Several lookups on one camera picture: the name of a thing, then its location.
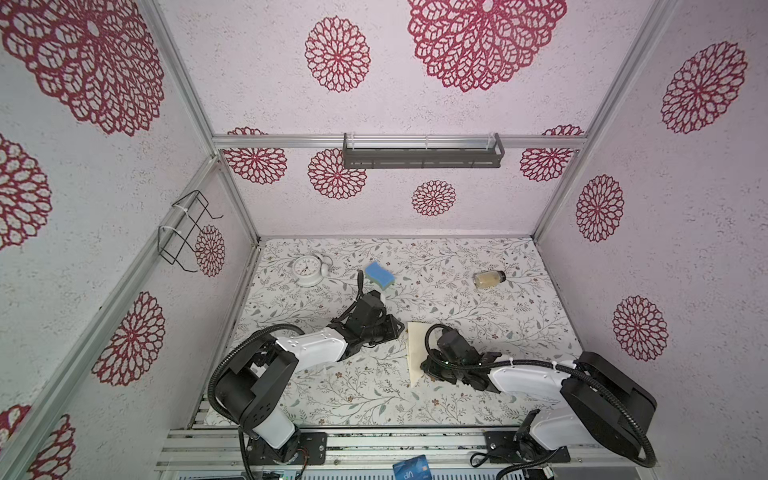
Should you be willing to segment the cream square paper sheet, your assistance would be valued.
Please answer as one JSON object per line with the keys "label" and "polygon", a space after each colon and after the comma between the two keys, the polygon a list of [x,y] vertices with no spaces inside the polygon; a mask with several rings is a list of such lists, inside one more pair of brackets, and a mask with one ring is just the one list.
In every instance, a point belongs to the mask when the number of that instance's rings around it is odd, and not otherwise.
{"label": "cream square paper sheet", "polygon": [[407,367],[409,374],[409,386],[415,387],[424,376],[421,364],[428,359],[428,347],[424,345],[427,331],[431,327],[428,323],[409,322],[407,331]]}

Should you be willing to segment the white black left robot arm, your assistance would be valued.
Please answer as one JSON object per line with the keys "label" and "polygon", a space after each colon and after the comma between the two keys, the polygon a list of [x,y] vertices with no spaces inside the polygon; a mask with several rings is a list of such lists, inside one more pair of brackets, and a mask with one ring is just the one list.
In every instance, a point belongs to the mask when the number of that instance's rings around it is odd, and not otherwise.
{"label": "white black left robot arm", "polygon": [[358,294],[353,304],[323,329],[305,333],[290,324],[263,328],[235,346],[208,382],[211,408],[243,434],[274,452],[297,449],[298,427],[279,408],[294,373],[337,363],[398,339],[405,325],[389,313],[377,290]]}

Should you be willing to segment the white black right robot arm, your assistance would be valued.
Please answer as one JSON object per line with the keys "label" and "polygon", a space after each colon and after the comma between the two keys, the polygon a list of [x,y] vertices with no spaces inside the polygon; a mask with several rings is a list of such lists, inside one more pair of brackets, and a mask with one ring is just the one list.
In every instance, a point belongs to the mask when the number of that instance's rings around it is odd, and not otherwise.
{"label": "white black right robot arm", "polygon": [[526,460],[594,440],[641,467],[656,465],[648,429],[657,401],[601,355],[586,351],[569,362],[514,359],[481,353],[444,324],[415,324],[407,331],[413,377],[424,374],[480,392],[562,399],[563,406],[547,413],[529,412],[518,428],[517,449]]}

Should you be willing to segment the blue yellow sponge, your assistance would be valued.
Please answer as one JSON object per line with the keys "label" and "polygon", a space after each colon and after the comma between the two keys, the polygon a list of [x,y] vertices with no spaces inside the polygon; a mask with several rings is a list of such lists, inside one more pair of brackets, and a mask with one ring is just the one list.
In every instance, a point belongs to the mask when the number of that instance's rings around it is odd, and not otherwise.
{"label": "blue yellow sponge", "polygon": [[395,283],[395,276],[376,261],[365,267],[364,274],[381,290],[386,290]]}

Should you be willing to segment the white alarm clock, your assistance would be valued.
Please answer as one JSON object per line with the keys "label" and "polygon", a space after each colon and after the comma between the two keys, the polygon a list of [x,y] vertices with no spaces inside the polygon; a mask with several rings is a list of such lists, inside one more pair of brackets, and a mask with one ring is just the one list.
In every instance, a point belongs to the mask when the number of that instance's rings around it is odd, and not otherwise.
{"label": "white alarm clock", "polygon": [[295,283],[302,288],[319,285],[330,273],[333,260],[327,255],[308,254],[293,260],[291,273]]}

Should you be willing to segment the glass jar with black lid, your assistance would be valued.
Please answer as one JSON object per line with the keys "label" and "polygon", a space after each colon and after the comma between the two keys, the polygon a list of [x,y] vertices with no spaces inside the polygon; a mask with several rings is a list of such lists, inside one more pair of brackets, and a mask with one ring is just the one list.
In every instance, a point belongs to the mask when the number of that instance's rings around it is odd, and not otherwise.
{"label": "glass jar with black lid", "polygon": [[473,275],[473,284],[479,290],[497,287],[505,281],[506,274],[502,270],[489,270]]}

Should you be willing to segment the blue card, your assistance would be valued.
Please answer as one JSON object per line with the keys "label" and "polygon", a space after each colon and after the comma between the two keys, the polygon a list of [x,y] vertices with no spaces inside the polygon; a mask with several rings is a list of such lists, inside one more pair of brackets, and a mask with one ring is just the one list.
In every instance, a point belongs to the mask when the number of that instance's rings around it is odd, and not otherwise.
{"label": "blue card", "polygon": [[396,480],[432,480],[428,460],[425,455],[419,455],[392,465]]}

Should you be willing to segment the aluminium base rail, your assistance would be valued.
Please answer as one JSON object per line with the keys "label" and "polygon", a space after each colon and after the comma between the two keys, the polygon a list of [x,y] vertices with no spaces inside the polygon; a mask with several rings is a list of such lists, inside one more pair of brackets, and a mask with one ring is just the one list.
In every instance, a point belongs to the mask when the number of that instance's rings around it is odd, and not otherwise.
{"label": "aluminium base rail", "polygon": [[[470,457],[487,448],[486,436],[501,427],[328,428],[319,449],[323,463],[305,479],[393,479],[393,465],[423,455],[435,479],[493,479],[506,463],[474,468]],[[641,468],[597,445],[569,449],[568,463],[544,467],[555,479],[660,479],[661,469]],[[233,428],[173,430],[150,471],[151,479],[240,479],[244,476]]]}

